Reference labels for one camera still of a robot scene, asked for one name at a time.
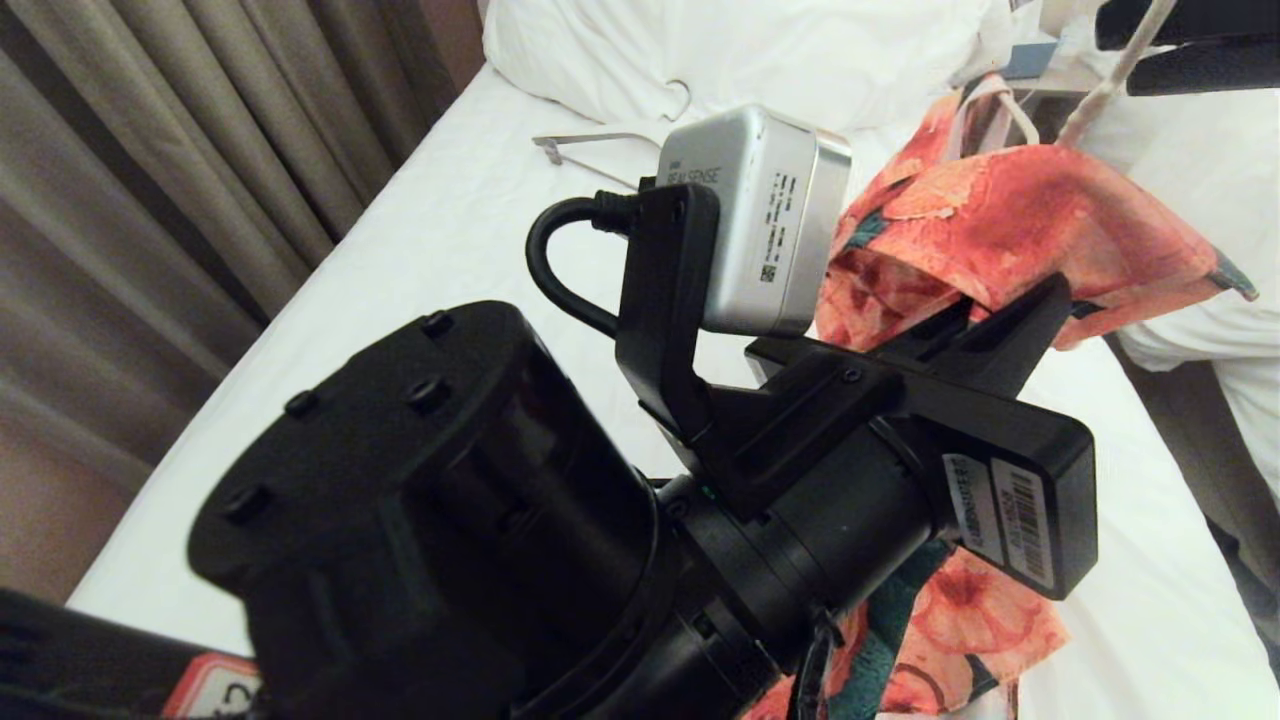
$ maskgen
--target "bolt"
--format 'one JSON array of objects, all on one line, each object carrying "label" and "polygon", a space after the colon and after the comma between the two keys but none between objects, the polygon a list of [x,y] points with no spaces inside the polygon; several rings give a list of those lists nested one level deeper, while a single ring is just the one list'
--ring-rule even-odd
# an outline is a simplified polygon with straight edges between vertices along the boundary
[{"label": "bolt", "polygon": [[716,624],[712,623],[710,618],[703,615],[701,612],[698,614],[698,618],[694,618],[694,629],[698,630],[698,634],[705,639],[710,639],[710,637],[716,634]]},{"label": "bolt", "polygon": [[449,386],[440,375],[431,375],[425,380],[413,383],[404,393],[404,402],[419,413],[430,413],[444,404],[449,397]]},{"label": "bolt", "polygon": [[530,510],[527,502],[516,500],[515,505],[498,518],[498,533],[506,536],[520,529],[521,525],[526,524]]},{"label": "bolt", "polygon": [[422,318],[422,322],[417,325],[417,328],[422,331],[426,337],[440,337],[442,334],[449,332],[449,328],[452,327],[453,318],[444,310],[431,313],[426,318]]},{"label": "bolt", "polygon": [[667,515],[671,515],[673,520],[680,520],[685,515],[689,515],[689,501],[684,497],[677,497],[667,505]]},{"label": "bolt", "polygon": [[305,389],[284,404],[284,414],[291,418],[302,418],[310,413],[316,404],[320,402],[320,397],[310,389]]},{"label": "bolt", "polygon": [[233,525],[243,525],[252,520],[271,502],[271,491],[265,486],[252,484],[236,491],[223,506],[223,518]]}]

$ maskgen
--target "white string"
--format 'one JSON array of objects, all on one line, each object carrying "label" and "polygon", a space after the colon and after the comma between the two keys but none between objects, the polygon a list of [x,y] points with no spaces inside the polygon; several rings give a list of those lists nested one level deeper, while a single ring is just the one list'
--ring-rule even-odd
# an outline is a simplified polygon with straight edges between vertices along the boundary
[{"label": "white string", "polygon": [[1160,26],[1165,24],[1165,18],[1169,17],[1169,13],[1172,12],[1178,0],[1152,0],[1151,6],[1147,8],[1147,13],[1142,17],[1142,22],[1138,23],[1138,29],[1129,38],[1129,45],[1120,54],[1120,61],[1111,69],[1111,74],[1089,91],[1084,96],[1084,100],[1080,101],[1080,105],[1066,118],[1062,132],[1057,136],[1056,145],[1075,147],[1080,142],[1084,131],[1102,114],[1102,109],[1106,108],[1111,97],[1124,87],[1125,81],[1129,79],[1129,73],[1133,72],[1134,65],[1142,59],[1142,54],[1147,47],[1151,47],[1151,42],[1156,38],[1156,32],[1160,31]]},{"label": "white string", "polygon": [[1028,92],[1027,95],[1023,95],[1023,99],[1018,101],[1018,105],[1025,110],[1027,109],[1027,104],[1032,101],[1032,97],[1036,97],[1037,92],[1039,92],[1039,88],[1038,87],[1033,87],[1030,90],[1030,92]]},{"label": "white string", "polygon": [[1039,131],[1036,129],[1036,123],[1027,117],[1027,110],[1023,110],[1023,106],[1014,101],[1014,94],[1001,92],[1000,104],[1009,110],[1009,114],[1014,118],[1014,124],[1018,126],[1018,129],[1023,131],[1023,137],[1027,138],[1027,145],[1039,145]]}]

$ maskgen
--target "barcode label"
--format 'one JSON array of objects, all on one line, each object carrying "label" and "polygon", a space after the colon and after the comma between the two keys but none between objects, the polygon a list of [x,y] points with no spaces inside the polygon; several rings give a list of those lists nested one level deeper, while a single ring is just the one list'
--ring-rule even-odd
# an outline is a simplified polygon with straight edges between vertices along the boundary
[{"label": "barcode label", "polygon": [[760,246],[755,251],[755,259],[760,268],[762,283],[786,282],[794,245],[800,240],[799,201],[804,200],[806,191],[804,186],[800,186],[797,199],[796,177],[774,170],[768,192],[768,202],[764,205],[764,224],[758,228]]},{"label": "barcode label", "polygon": [[1053,553],[1048,539],[1048,514],[1044,510],[1044,484],[1039,475],[993,457],[1000,519],[1005,525],[1005,551],[1009,565],[1053,588]]},{"label": "barcode label", "polygon": [[943,455],[951,505],[956,509],[964,546],[998,565],[1005,564],[1000,527],[996,524],[996,501],[992,495],[987,464],[968,455]]}]

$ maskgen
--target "black bracket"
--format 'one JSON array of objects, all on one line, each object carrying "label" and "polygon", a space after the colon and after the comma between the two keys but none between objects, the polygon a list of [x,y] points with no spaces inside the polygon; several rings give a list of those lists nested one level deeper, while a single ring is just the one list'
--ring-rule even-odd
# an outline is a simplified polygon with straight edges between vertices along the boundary
[{"label": "black bracket", "polygon": [[977,325],[969,327],[970,301],[961,301],[872,354],[759,338],[748,355],[765,369],[760,388],[721,387],[692,369],[716,250],[716,195],[677,184],[639,199],[616,359],[685,466],[739,521],[759,518],[867,425],[920,478],[934,532],[956,527],[945,455],[1011,462],[1046,488],[1056,560],[1050,583],[1004,564],[1006,571],[1061,597],[1093,565],[1092,436],[1070,418],[1014,400],[1070,315],[1061,274]]}]

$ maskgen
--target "white bed sheet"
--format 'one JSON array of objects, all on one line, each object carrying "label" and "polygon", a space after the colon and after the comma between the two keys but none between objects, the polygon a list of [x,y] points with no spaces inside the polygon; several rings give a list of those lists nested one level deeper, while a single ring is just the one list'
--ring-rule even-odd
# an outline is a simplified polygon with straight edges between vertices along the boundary
[{"label": "white bed sheet", "polygon": [[[196,415],[68,605],[248,653],[238,603],[187,568],[200,505],[292,395],[410,319],[467,301],[520,306],[626,456],[649,474],[678,471],[611,343],[554,309],[525,270],[534,217],[604,184],[548,164],[529,138],[589,124],[485,67]],[[585,228],[562,234],[552,261],[566,283],[616,307],[623,242]],[[696,368],[750,383],[745,342],[704,337]],[[1108,350],[1051,352],[1024,398],[1093,429],[1101,559],[1061,603],[1074,641],[1024,676],[1023,716],[1275,717],[1275,680],[1226,566]]]}]

